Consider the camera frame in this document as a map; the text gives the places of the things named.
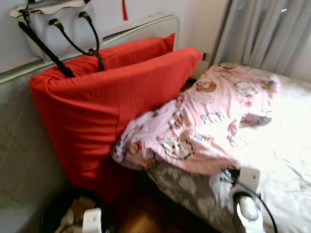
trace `red tassel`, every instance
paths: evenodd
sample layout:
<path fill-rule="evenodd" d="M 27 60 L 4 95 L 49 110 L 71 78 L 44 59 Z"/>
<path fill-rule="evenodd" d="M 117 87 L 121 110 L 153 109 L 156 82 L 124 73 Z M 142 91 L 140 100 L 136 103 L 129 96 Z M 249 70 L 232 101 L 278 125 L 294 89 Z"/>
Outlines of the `red tassel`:
<path fill-rule="evenodd" d="M 122 0 L 122 11 L 123 11 L 123 20 L 128 21 L 125 0 Z"/>

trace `cartoon print blanket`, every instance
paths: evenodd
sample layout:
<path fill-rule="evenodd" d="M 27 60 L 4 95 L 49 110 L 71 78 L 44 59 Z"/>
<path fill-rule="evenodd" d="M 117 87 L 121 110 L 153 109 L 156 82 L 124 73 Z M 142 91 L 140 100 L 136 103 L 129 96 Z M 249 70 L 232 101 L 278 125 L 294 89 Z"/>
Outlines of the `cartoon print blanket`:
<path fill-rule="evenodd" d="M 112 149 L 123 166 L 147 170 L 165 160 L 192 173 L 213 174 L 239 167 L 239 127 L 265 124 L 279 89 L 270 78 L 242 67 L 213 66 L 186 92 L 132 120 Z"/>

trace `white bedsheet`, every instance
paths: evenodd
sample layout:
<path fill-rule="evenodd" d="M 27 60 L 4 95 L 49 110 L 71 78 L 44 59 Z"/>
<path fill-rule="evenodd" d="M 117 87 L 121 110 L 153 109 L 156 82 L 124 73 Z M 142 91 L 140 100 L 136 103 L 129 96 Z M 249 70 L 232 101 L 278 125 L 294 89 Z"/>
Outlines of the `white bedsheet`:
<path fill-rule="evenodd" d="M 267 76 L 268 72 L 252 68 Z M 259 189 L 280 233 L 311 233 L 311 83 L 280 77 L 282 87 L 273 120 L 265 126 L 243 128 L 238 137 L 245 165 L 261 170 Z M 225 183 L 189 174 L 167 163 L 148 172 L 159 189 L 221 232 L 234 233 Z M 271 220 L 261 208 L 264 226 Z"/>

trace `black trash bin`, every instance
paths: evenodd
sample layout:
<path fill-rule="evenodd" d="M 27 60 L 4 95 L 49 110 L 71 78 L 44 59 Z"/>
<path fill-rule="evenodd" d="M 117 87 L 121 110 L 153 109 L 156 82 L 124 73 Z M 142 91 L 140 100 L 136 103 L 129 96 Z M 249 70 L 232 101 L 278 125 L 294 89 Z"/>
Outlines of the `black trash bin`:
<path fill-rule="evenodd" d="M 40 233 L 54 233 L 73 200 L 81 196 L 93 200 L 96 203 L 95 208 L 102 210 L 102 232 L 105 233 L 108 227 L 105 202 L 96 193 L 84 188 L 71 188 L 63 191 L 49 204 L 40 222 Z"/>

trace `handbag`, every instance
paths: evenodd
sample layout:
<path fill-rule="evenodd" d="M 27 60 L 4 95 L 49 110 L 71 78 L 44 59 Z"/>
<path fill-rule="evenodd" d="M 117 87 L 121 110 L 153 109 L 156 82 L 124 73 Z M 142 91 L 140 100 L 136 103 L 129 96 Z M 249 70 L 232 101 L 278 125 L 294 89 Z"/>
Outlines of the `handbag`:
<path fill-rule="evenodd" d="M 67 77 L 74 75 L 59 57 L 67 59 L 79 53 L 97 56 L 104 70 L 98 53 L 102 40 L 96 32 L 98 18 L 93 1 L 30 1 L 18 5 L 10 16 L 19 19 L 18 25 L 28 35 L 32 52 L 44 61 L 54 61 Z"/>

